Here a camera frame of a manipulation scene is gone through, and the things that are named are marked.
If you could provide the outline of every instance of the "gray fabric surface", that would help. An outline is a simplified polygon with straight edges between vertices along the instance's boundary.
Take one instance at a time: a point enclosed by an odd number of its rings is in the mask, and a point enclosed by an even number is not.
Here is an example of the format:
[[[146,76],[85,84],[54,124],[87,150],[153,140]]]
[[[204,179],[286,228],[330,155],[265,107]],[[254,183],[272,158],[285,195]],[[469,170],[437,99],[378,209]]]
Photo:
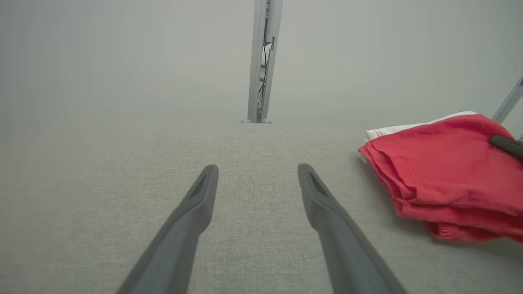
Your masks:
[[[362,130],[57,127],[0,153],[1,293],[113,293],[200,171],[220,179],[190,293],[331,293],[297,178],[311,164],[410,293],[521,293],[523,246],[452,244],[395,216]]]

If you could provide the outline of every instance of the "red cloth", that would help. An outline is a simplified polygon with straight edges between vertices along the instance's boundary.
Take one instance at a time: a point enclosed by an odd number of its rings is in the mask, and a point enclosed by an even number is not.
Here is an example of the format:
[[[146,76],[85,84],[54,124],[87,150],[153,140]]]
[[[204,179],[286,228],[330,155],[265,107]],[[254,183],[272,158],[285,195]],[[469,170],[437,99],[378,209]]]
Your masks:
[[[434,237],[523,242],[523,163],[491,146],[493,135],[513,139],[483,115],[458,116],[379,137],[359,151],[397,215],[424,221]]]

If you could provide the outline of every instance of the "metal frame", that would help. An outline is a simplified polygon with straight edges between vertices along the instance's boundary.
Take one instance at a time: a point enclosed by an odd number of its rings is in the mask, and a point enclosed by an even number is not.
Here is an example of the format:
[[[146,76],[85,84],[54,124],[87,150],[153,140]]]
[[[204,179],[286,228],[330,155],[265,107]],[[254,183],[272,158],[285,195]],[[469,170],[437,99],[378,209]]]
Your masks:
[[[260,70],[263,42],[265,32],[265,14],[267,11],[267,0],[254,1],[254,24],[253,24],[253,48],[251,54],[251,79],[249,83],[249,105],[247,109],[247,119],[249,122],[256,122],[258,112],[258,87],[260,80]]]
[[[272,86],[272,74],[276,59],[276,48],[280,31],[280,20],[283,3],[282,0],[255,0],[254,1],[254,21],[253,21],[253,46],[251,54],[251,72],[249,83],[249,103],[247,109],[247,120],[242,122],[257,122],[258,99],[260,90],[260,73],[262,69],[262,57],[267,43],[271,43],[271,53],[266,64],[266,79],[263,92],[263,105],[261,109],[261,121],[270,123],[267,120],[269,109],[270,90]]]
[[[274,64],[276,60],[276,50],[278,48],[278,36],[280,33],[280,21],[281,21],[281,12],[283,10],[283,0],[271,0],[270,1],[270,10],[269,10],[269,19],[267,21],[267,36],[265,41],[271,42],[270,59],[267,72],[267,78],[265,80],[265,93],[264,93],[264,102],[261,113],[261,121],[264,122],[267,119],[267,113],[269,112],[269,99],[270,99],[270,90],[272,88],[272,74],[274,72]]]
[[[520,78],[517,84],[514,86],[510,94],[508,94],[503,104],[496,111],[496,114],[492,117],[492,120],[498,123],[503,123],[507,118],[508,114],[512,111],[514,106],[518,103],[523,95],[523,78]]]

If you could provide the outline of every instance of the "gray wall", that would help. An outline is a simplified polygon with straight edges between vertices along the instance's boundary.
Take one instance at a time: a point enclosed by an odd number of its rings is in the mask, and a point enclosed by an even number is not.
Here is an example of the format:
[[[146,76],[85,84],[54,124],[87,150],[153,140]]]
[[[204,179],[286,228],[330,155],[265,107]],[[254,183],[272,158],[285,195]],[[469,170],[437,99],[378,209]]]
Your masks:
[[[238,122],[253,10],[251,0],[1,0],[0,131]],[[269,118],[373,128],[491,116],[523,74],[522,15],[521,0],[285,0]]]
[[[0,0],[1,131],[239,122],[253,11],[243,0]]]
[[[522,16],[521,0],[285,0],[268,118],[372,128],[490,117],[523,74]]]

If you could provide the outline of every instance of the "folded cloth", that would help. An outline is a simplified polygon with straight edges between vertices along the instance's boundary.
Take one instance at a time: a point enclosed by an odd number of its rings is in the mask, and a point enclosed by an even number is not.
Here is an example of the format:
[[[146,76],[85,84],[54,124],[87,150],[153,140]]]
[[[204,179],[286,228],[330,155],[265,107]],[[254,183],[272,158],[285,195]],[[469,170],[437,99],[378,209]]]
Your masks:
[[[367,143],[367,142],[369,142],[371,140],[374,140],[374,139],[376,139],[378,137],[384,136],[384,135],[395,134],[397,132],[401,132],[401,131],[408,130],[408,129],[411,129],[411,128],[419,127],[419,126],[422,126],[422,125],[429,125],[431,123],[442,121],[442,120],[447,119],[447,118],[456,117],[456,116],[464,116],[464,115],[475,115],[475,114],[477,114],[477,113],[475,113],[473,111],[461,111],[461,112],[458,112],[458,113],[455,113],[455,114],[451,114],[451,115],[447,115],[445,117],[438,118],[438,119],[435,119],[433,121],[429,121],[429,122],[426,122],[426,123],[415,123],[415,124],[412,124],[412,125],[402,125],[402,126],[394,126],[394,127],[386,127],[386,128],[381,128],[381,129],[368,130],[368,131],[365,131],[365,143]]]
[[[359,149],[400,217],[442,240],[523,242],[523,163],[488,139],[513,139],[482,115],[455,116],[378,137]]]

